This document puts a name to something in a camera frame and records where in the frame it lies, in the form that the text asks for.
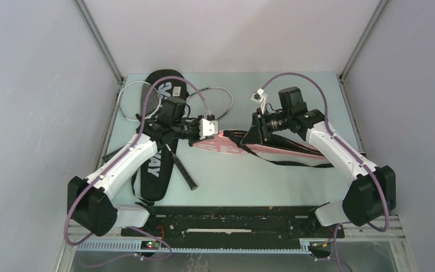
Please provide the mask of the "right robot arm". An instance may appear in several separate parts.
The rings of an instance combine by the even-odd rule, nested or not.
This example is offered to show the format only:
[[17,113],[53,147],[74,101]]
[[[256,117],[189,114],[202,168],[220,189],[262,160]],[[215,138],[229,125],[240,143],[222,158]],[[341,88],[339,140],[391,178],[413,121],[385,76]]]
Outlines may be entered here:
[[395,208],[395,172],[388,165],[379,167],[341,139],[320,110],[307,109],[299,88],[288,87],[278,95],[282,107],[269,113],[264,90],[252,93],[251,100],[259,103],[260,108],[252,114],[251,127],[240,144],[264,144],[273,132],[290,130],[314,146],[347,182],[348,190],[343,200],[326,203],[312,212],[306,225],[308,232],[321,237],[331,225],[363,226],[380,216],[385,217],[385,225],[380,231],[386,231],[390,212]]

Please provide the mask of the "pink sport racket bag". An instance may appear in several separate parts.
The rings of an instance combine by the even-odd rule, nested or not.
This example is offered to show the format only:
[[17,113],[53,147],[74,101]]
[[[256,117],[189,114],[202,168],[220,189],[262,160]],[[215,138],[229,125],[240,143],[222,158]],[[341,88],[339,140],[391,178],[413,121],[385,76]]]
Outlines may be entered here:
[[193,144],[201,150],[222,154],[250,154],[282,166],[332,168],[333,165],[315,147],[275,135],[269,143],[242,145],[243,130],[222,130],[211,139]]

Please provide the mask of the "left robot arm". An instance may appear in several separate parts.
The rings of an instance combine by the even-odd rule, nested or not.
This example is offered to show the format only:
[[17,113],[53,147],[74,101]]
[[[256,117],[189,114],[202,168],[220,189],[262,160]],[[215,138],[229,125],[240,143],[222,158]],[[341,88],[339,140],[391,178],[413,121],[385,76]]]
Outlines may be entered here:
[[118,227],[134,227],[143,236],[153,234],[156,220],[147,208],[114,204],[113,198],[146,161],[175,139],[193,144],[216,133],[217,122],[211,112],[185,118],[185,108],[186,102],[180,98],[164,100],[107,163],[86,178],[73,177],[67,185],[66,223],[74,220],[96,236]]

